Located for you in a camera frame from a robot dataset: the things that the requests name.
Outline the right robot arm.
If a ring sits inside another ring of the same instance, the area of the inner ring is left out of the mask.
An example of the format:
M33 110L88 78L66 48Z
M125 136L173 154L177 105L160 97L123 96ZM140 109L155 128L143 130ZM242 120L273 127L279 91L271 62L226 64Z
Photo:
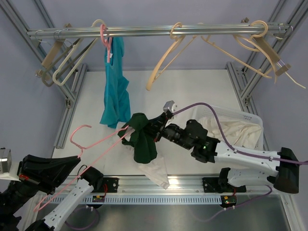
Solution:
M168 124L168 116L162 113L145 126L145 133L155 142L165 138L190 150L191 156L202 163L232 163L245 169L223 168L219 174L218 187L229 191L246 185L272 185L273 188L290 194L299 192L299 163L293 151L260 151L232 146L225 141L209 137L207 130L195 119L190 119L185 128Z

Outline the cream white t shirt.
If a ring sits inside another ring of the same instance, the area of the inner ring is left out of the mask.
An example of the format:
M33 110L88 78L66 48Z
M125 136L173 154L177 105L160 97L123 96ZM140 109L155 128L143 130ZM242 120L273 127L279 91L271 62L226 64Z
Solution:
M220 116L223 133L231 145L254 149L262 134L262 127L258 124L244 122L238 119ZM144 124L148 121L145 115L132 118L129 121L128 136L122 143L134 149L134 161L138 168L153 183L163 189L169 187L167 168L164 157L156 150L154 140L143 132Z

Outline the dark green t shirt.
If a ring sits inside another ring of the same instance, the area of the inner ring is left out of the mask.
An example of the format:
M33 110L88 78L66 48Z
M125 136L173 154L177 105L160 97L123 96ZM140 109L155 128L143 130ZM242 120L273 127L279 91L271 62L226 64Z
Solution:
M122 126L134 129L130 138L128 135L122 139L123 145L134 148L134 161L140 164L148 164L157 157L157 150L154 139L145 133L145 127L149 124L149 120L144 113L134 113L131 119ZM123 137L127 133L127 129L118 132L119 137Z

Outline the beige plastic hanger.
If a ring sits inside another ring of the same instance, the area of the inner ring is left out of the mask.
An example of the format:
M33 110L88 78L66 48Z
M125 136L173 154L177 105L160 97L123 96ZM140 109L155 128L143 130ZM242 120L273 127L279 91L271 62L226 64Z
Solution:
M183 42L183 40L186 38L186 35L175 35L174 31L175 29L180 29L183 27L183 24L181 22L177 22L173 25L169 37L174 42L171 44L171 46L166 50L164 55L161 57L161 59L157 62L156 66L154 67L148 82L146 84L146 90L150 91L152 88L153 83L162 75L162 73L174 62L174 60L197 38L197 35L193 35L191 40L170 60L168 64L166 64L165 67L162 68L162 64L166 60L166 58Z

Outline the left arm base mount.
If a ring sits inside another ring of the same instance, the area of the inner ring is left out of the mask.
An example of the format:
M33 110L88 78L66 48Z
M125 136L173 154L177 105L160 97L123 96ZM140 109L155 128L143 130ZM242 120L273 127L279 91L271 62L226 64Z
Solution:
M94 184L93 193L117 193L119 178L104 177Z

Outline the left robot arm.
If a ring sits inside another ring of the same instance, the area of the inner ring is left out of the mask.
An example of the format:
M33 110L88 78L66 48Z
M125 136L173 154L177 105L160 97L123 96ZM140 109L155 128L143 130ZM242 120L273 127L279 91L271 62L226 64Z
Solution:
M16 231L21 217L16 217L15 213L38 192L46 196L37 204L34 212L50 204L58 196L56 188L64 183L80 161L77 155L64 158L24 157L17 165L14 179L0 194L0 229ZM59 231L86 195L102 189L103 173L88 166L72 182L76 185L57 207L43 219L32 223L27 230Z

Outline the teal blue t shirt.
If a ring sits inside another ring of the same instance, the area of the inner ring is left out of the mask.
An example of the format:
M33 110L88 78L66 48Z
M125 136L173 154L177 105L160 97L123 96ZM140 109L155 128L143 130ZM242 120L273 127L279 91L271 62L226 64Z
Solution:
M129 81L123 76L122 58L125 53L124 41L121 37L112 39L110 53L105 51L105 89L104 111L100 124L116 128L119 122L128 122L131 118Z

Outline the thick pink plastic hanger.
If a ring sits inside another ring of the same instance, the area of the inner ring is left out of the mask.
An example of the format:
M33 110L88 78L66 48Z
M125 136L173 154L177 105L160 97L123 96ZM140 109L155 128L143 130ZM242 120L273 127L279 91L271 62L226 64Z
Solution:
M106 30L106 25L101 24L100 25L100 38L102 44L106 47L107 50L107 63L110 63L110 55L111 55L111 46L112 46L112 39L113 38L108 38L107 36L104 36L104 31Z

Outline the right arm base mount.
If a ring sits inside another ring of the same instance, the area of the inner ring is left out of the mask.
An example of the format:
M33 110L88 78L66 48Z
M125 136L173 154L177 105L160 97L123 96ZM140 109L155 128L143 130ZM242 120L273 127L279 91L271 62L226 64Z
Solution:
M204 177L202 184L205 193L244 193L247 191L246 186L234 187L229 183L220 183L218 177Z

